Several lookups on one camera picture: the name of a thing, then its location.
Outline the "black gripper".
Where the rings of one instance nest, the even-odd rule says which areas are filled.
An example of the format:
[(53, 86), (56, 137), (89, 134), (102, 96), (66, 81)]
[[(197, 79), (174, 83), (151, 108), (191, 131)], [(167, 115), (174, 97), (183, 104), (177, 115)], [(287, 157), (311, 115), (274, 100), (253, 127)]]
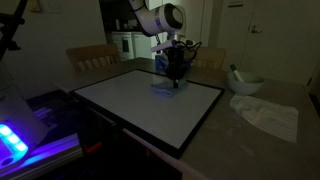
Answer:
[(166, 75), (173, 80), (173, 88), (179, 87), (179, 79), (185, 74), (184, 68), (184, 52), (181, 48), (170, 48), (168, 51), (168, 66)]

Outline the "robot base with blue lights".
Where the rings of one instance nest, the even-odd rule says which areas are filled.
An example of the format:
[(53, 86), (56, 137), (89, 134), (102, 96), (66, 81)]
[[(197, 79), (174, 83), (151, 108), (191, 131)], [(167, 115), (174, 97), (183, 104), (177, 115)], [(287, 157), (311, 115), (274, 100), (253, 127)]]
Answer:
[(83, 156), (76, 134), (39, 146), (48, 132), (1, 62), (0, 180), (35, 180)]

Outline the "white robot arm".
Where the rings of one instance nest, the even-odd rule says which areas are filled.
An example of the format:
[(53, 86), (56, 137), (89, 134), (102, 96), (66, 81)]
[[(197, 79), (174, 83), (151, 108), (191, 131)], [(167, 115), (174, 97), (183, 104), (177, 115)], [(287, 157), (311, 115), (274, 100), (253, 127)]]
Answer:
[(185, 40), (184, 9), (167, 3), (149, 10), (145, 0), (128, 0), (137, 18), (143, 34), (147, 37), (166, 32), (168, 39), (151, 48), (152, 52), (164, 51), (167, 55), (168, 66), (165, 69), (167, 77), (173, 81), (173, 87), (179, 87), (179, 81), (186, 73), (183, 67)]

